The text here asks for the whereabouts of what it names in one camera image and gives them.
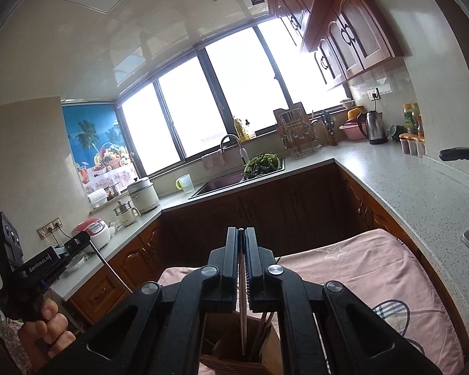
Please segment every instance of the countertop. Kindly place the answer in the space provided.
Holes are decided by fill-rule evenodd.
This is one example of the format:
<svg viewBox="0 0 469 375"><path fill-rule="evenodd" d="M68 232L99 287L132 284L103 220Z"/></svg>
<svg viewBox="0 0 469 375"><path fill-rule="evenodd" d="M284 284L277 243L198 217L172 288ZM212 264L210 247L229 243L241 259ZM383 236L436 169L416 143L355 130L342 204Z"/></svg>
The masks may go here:
<svg viewBox="0 0 469 375"><path fill-rule="evenodd" d="M443 280L469 334L469 249L461 240L469 228L469 189L424 166L422 159L404 155L396 143L369 145L366 141L345 141L335 147L285 158L285 170L195 199L188 199L192 193L165 196L157 208L119 230L101 253L111 259L161 213L333 162L373 195L418 245ZM94 255L79 270L63 274L51 289L68 300L102 266Z"/></svg>

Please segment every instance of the paper towel roll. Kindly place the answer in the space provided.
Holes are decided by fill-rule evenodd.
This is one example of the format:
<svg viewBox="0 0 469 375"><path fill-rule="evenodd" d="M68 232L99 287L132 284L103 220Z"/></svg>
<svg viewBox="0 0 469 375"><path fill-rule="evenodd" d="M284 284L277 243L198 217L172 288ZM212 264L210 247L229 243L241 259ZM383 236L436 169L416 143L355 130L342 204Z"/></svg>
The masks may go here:
<svg viewBox="0 0 469 375"><path fill-rule="evenodd" d="M88 199L90 200L91 204L94 204L98 202L99 200L105 198L107 196L106 190L104 189L99 189L96 191L93 191L92 193L88 194Z"/></svg>

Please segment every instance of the screw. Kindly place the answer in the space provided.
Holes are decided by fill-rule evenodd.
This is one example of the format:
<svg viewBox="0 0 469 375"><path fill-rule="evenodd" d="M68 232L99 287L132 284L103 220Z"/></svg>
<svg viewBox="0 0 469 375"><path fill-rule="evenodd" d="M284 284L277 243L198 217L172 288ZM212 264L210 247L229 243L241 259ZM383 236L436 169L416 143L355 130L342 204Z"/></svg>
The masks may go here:
<svg viewBox="0 0 469 375"><path fill-rule="evenodd" d="M201 273L206 277L213 277L217 273L218 269L212 265L207 265L201 269Z"/></svg>
<svg viewBox="0 0 469 375"><path fill-rule="evenodd" d="M153 294L158 290L158 285L154 282L146 282L142 287L141 290L144 294Z"/></svg>
<svg viewBox="0 0 469 375"><path fill-rule="evenodd" d="M268 272L271 275L281 275L283 273L283 267L281 265L269 265Z"/></svg>
<svg viewBox="0 0 469 375"><path fill-rule="evenodd" d="M330 282L326 284L326 288L330 292L334 292L334 293L339 293L343 287L344 285L342 285L342 283L338 282L337 280L331 280Z"/></svg>

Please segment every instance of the hand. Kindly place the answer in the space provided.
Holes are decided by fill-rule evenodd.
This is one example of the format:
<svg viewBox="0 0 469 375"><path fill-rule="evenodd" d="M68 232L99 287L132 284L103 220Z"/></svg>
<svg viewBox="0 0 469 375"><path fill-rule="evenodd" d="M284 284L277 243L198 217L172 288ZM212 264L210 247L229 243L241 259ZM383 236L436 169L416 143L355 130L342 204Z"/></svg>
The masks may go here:
<svg viewBox="0 0 469 375"><path fill-rule="evenodd" d="M45 322L26 322L18 331L19 341L28 354L34 371L38 371L47 362L35 344L37 340L42 338L47 344L52 344L48 350L50 358L54 358L75 341L73 333L66 331L68 320L58 313L58 305L53 300L45 299L41 314Z"/></svg>

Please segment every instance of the window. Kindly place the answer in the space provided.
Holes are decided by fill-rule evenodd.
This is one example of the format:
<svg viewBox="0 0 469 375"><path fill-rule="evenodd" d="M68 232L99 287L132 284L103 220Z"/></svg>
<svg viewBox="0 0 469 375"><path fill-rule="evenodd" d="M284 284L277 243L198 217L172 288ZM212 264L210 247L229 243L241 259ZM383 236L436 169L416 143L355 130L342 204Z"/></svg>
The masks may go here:
<svg viewBox="0 0 469 375"><path fill-rule="evenodd" d="M255 131L276 124L273 110L288 105L255 31L247 28L205 49L233 117L248 119Z"/></svg>
<svg viewBox="0 0 469 375"><path fill-rule="evenodd" d="M121 108L146 174L180 161L153 84L134 94Z"/></svg>
<svg viewBox="0 0 469 375"><path fill-rule="evenodd" d="M313 54L301 54L280 19L186 52L120 106L140 174L197 159L235 133L233 118L255 131L275 128L273 110L302 102L308 113L334 107L343 86L325 90Z"/></svg>
<svg viewBox="0 0 469 375"><path fill-rule="evenodd" d="M186 157L219 145L227 134L197 57L159 79Z"/></svg>
<svg viewBox="0 0 469 375"><path fill-rule="evenodd" d="M334 93L326 91L313 54L299 52L300 47L295 46L279 18L259 24L259 29L275 58L293 103L301 101L310 114L338 105L339 100L346 97L341 86L334 89Z"/></svg>

